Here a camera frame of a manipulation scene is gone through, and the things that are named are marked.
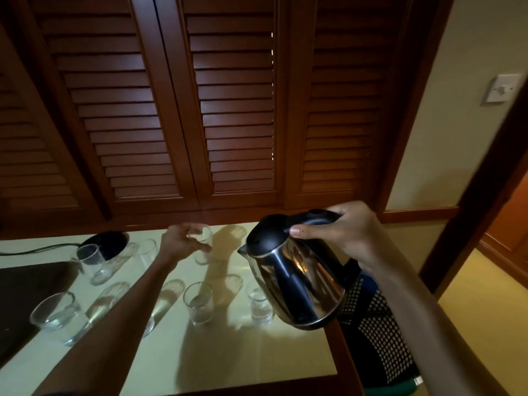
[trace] yellow floor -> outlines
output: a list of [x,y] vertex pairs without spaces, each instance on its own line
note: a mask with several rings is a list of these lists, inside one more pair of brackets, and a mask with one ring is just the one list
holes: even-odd
[[527,395],[528,289],[474,250],[440,305],[510,395]]

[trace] kettle body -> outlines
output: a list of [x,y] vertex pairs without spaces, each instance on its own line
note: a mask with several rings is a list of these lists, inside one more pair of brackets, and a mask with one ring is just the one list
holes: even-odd
[[296,328],[318,329],[332,320],[360,268],[353,259],[342,265],[320,239],[290,237],[289,229],[300,223],[328,224],[339,217],[327,210],[268,215],[238,250],[274,311]]

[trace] white light switch plate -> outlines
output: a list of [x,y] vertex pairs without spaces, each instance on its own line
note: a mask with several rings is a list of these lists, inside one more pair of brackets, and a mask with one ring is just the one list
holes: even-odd
[[517,87],[520,79],[520,73],[498,75],[489,88],[490,90],[488,92],[488,96],[486,97],[486,102],[500,103],[511,99],[511,96],[513,93],[515,93],[515,88]]

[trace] wooden shutter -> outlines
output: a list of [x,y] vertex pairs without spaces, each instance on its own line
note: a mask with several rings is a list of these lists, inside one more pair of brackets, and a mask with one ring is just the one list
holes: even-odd
[[197,209],[153,1],[12,4],[110,209]]
[[277,203],[274,0],[156,0],[202,208]]
[[285,205],[370,200],[406,0],[292,0]]
[[102,219],[1,25],[0,199],[3,225],[9,228]]

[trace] person's right arm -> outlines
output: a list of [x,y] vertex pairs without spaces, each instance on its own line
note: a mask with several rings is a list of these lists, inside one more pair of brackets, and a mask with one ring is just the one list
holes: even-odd
[[336,244],[373,276],[431,396],[507,395],[366,204],[350,202],[329,210],[343,216],[330,225],[293,226],[290,234]]

